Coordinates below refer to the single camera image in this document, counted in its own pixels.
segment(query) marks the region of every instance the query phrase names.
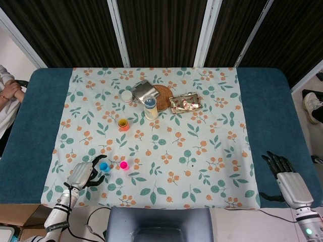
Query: orange cup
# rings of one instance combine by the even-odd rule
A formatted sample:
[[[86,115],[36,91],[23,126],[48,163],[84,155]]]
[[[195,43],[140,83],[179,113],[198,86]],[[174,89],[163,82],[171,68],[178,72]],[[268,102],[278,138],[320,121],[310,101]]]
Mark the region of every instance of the orange cup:
[[[124,132],[130,129],[129,123],[125,118],[122,118],[118,121],[119,131]]]

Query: green light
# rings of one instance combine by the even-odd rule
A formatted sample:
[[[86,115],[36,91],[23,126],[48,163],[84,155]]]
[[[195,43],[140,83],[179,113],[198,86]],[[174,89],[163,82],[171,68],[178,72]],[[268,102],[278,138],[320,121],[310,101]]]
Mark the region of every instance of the green light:
[[[306,229],[306,233],[308,234],[312,234],[312,230],[310,230],[309,228]]]

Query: round wicker coaster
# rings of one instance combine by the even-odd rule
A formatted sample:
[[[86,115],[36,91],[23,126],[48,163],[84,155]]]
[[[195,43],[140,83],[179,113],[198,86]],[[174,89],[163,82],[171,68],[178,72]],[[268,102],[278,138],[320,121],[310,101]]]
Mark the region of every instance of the round wicker coaster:
[[[163,85],[154,85],[154,88],[159,92],[159,96],[156,98],[157,100],[157,110],[163,111],[171,106],[171,102],[169,101],[170,97],[173,97],[172,91]]]

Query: person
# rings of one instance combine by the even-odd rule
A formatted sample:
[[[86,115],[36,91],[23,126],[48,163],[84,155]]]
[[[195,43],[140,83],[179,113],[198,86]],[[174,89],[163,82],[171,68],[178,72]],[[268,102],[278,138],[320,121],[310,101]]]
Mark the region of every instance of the person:
[[[303,104],[312,124],[323,123],[323,102],[320,102],[315,93],[308,93],[303,99]]]
[[[12,125],[25,93],[7,69],[0,65],[0,157],[6,147]]]

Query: bracelet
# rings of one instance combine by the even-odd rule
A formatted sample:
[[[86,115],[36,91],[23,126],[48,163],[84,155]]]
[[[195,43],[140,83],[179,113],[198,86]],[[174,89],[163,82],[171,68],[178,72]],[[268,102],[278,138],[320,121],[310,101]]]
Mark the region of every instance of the bracelet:
[[[6,99],[8,102],[10,101],[10,99],[9,98],[6,98],[5,96],[0,95],[0,97]]]

